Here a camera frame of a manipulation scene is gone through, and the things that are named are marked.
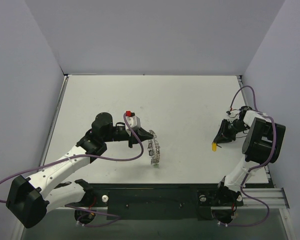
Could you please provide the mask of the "yellow tagged key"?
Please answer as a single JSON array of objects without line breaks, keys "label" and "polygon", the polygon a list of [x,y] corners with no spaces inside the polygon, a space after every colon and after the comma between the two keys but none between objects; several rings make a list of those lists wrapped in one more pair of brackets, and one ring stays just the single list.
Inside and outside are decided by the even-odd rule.
[{"label": "yellow tagged key", "polygon": [[218,148],[221,148],[216,142],[212,142],[211,149],[213,152],[216,152]]}]

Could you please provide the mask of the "large silver keyring disc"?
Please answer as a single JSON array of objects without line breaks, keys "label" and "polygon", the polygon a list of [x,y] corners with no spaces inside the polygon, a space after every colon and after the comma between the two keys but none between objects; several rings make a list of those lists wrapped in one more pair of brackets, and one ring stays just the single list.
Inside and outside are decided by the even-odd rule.
[{"label": "large silver keyring disc", "polygon": [[154,134],[154,138],[148,140],[147,150],[148,155],[150,156],[150,164],[155,167],[156,163],[160,163],[161,153],[160,153],[160,145],[157,141],[157,135],[153,130],[149,131],[150,133]]}]

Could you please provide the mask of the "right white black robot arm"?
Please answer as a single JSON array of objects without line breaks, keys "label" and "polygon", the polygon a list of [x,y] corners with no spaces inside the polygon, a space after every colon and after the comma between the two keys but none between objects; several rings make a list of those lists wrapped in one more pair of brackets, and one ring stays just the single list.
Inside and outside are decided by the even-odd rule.
[{"label": "right white black robot arm", "polygon": [[219,206],[234,206],[240,202],[241,187],[257,170],[275,163],[280,155],[286,127],[272,123],[268,116],[253,110],[250,106],[242,106],[238,113],[223,119],[217,135],[212,142],[215,152],[220,144],[234,142],[237,134],[247,131],[243,145],[243,157],[234,170],[223,177],[213,192],[213,198]]}]

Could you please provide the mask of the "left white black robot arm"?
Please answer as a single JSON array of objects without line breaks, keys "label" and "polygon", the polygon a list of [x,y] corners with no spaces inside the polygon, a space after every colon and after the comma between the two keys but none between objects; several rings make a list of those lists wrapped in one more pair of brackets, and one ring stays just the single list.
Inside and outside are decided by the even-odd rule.
[{"label": "left white black robot arm", "polygon": [[40,171],[23,177],[19,174],[11,183],[6,207],[22,225],[29,229],[37,225],[45,215],[69,204],[87,206],[100,197],[92,185],[83,179],[66,186],[61,183],[77,170],[102,159],[108,142],[126,141],[128,147],[153,140],[152,131],[141,127],[140,119],[130,111],[123,115],[124,122],[113,123],[110,113],[99,113],[85,135],[64,155]]}]

